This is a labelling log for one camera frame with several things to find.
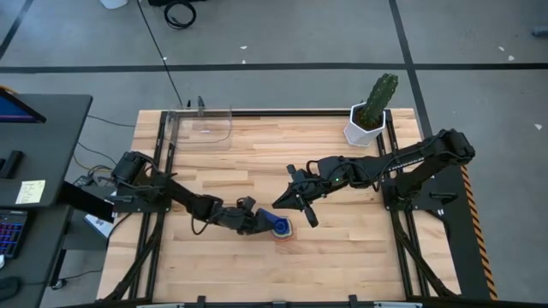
concrete floor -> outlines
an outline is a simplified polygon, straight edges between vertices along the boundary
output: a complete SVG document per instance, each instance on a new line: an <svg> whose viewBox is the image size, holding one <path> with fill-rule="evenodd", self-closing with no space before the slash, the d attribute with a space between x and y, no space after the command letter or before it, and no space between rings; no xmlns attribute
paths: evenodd
<svg viewBox="0 0 548 308"><path fill-rule="evenodd" d="M7 50L6 67L161 65L134 0L106 10L98 0L0 2L0 42L25 1L32 2ZM548 25L542 0L397 0L415 63L548 62L548 39L530 28ZM390 5L384 0L211 0L196 3L198 20L177 32L161 9L143 2L146 18L169 65L366 62L403 63ZM165 72L2 74L0 84L19 92L88 93L91 114L133 123L142 109L177 104ZM182 100L204 97L208 106L232 108L348 107L364 98L386 70L285 69L172 73ZM391 107L414 107L405 70ZM418 71L434 132L462 130L477 151L469 166L491 269L500 299L548 302L548 71ZM545 126L537 129L535 124ZM80 141L118 158L130 147L130 128L86 122ZM77 148L92 166L108 163ZM71 165L68 180L84 173ZM103 252L73 252L63 275L101 269ZM43 307L89 302L100 274L47 291Z"/></svg>

cactus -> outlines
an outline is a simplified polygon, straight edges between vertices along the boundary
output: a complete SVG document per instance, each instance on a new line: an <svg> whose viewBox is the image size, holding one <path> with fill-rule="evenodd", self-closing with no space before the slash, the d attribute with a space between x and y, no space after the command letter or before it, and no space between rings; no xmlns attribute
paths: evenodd
<svg viewBox="0 0 548 308"><path fill-rule="evenodd" d="M371 90L367 104L355 113L354 123L368 131L381 126L380 122L383 117L383 110L392 99L397 84L396 75L383 74Z"/></svg>

wooden table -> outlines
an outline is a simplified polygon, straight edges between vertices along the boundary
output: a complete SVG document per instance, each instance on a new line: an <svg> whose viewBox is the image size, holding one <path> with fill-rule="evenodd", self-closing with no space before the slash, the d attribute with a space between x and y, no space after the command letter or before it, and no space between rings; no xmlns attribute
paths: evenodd
<svg viewBox="0 0 548 308"><path fill-rule="evenodd" d="M420 141L412 109L393 109L392 115L400 147ZM159 117L158 110L140 112L133 151L152 156ZM235 117L229 150L177 152L173 171L182 185L218 196L225 204L252 196L255 210L288 216L296 235L277 242L270 234L240 236L210 226L195 236L190 215L174 204L165 220L154 302L195 302L199 295L208 302L346 301L349 294L359 300L405 299L390 214L379 192L346 187L314 202L316 228L297 210L271 207L290 181L289 163L303 168L308 160L332 155L378 155L376 145L361 149L347 144L347 121L345 116ZM425 260L459 293L444 225L422 212L414 218ZM134 261L140 222L141 215L133 214L112 236L98 298L114 288ZM409 268L418 294L414 266ZM140 295L147 265L144 269Z"/></svg>

yellow sticky note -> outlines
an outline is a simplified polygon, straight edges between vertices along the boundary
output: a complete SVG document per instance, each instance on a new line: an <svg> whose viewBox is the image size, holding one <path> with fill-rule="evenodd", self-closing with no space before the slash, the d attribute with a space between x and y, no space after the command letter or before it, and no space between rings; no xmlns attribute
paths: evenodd
<svg viewBox="0 0 548 308"><path fill-rule="evenodd" d="M23 181L15 204L39 203L44 192L45 180Z"/></svg>

potted plant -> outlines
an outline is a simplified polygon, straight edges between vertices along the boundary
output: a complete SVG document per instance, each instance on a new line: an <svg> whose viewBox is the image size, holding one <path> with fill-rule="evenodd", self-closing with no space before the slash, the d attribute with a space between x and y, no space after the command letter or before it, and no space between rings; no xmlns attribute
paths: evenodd
<svg viewBox="0 0 548 308"><path fill-rule="evenodd" d="M369 146L383 131L386 122L384 108L392 99L397 84L396 75L383 74L375 83L367 101L352 106L348 125L344 128L349 145Z"/></svg>

